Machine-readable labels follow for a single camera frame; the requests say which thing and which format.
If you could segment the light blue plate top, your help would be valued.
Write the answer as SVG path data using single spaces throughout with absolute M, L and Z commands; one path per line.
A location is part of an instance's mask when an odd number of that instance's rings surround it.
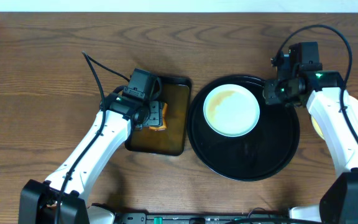
M 225 84 L 207 94 L 203 115 L 213 131 L 235 138 L 248 134 L 256 127 L 260 106 L 250 90 L 240 85 Z

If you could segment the orange green scrub sponge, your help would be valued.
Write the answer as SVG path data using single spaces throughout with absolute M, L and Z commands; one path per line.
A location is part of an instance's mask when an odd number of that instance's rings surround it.
M 167 113 L 167 104 L 163 103 L 163 108 L 162 108 L 162 125 L 158 127 L 158 131 L 163 131 L 167 128 L 167 122 L 166 122 L 166 113 Z

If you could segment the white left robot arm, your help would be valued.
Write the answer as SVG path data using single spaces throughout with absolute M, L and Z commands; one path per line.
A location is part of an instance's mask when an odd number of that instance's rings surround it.
M 92 127 L 68 159 L 43 182 L 29 180 L 21 191 L 19 223 L 113 223 L 104 205 L 88 207 L 92 188 L 133 129 L 161 126 L 167 104 L 111 93 L 102 98 Z

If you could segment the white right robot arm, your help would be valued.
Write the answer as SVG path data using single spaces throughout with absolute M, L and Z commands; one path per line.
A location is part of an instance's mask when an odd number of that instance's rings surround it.
M 265 82 L 266 104 L 307 108 L 323 133 L 337 176 L 319 204 L 290 209 L 292 219 L 358 223 L 358 117 L 344 87 L 340 74 L 333 71 Z

